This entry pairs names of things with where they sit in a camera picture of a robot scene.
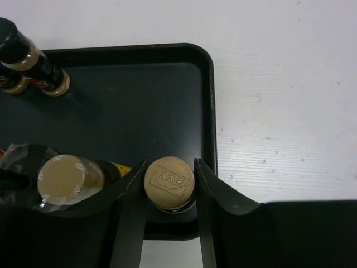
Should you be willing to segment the clear shaker jar white powder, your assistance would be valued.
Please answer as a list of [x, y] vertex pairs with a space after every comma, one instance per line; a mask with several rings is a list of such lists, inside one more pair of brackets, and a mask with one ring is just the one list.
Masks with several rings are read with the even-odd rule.
[[11, 144], [1, 157], [1, 204], [43, 208], [37, 177], [43, 165], [59, 154], [43, 145]]

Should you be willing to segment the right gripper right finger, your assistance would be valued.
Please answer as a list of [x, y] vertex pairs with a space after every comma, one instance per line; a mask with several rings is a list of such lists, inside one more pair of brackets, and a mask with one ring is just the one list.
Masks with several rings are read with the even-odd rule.
[[355, 267], [356, 201], [258, 203], [194, 162], [204, 267]]

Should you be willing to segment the small spice jar black cap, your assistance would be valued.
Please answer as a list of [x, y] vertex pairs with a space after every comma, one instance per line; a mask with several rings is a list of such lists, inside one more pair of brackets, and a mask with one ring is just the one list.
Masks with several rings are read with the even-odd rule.
[[26, 90], [29, 80], [20, 73], [1, 64], [1, 90], [11, 95], [18, 95]]
[[23, 35], [14, 22], [1, 18], [1, 64], [20, 73], [51, 97], [64, 95], [70, 77]]

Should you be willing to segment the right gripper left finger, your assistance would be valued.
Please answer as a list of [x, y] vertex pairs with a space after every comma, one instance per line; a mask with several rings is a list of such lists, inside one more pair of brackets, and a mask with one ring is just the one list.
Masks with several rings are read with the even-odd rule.
[[67, 210], [1, 206], [2, 267], [138, 267], [147, 218], [142, 161]]

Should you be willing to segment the brown sauce bottle yellow label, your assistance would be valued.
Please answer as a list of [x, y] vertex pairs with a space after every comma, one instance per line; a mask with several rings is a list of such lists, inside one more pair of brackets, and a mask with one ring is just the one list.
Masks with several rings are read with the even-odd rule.
[[42, 166], [37, 189], [46, 203], [73, 205], [112, 185], [130, 171], [130, 167], [107, 160], [62, 154]]
[[144, 190], [149, 200], [169, 214], [184, 213], [194, 206], [194, 187], [192, 168], [174, 156], [155, 160], [144, 175]]

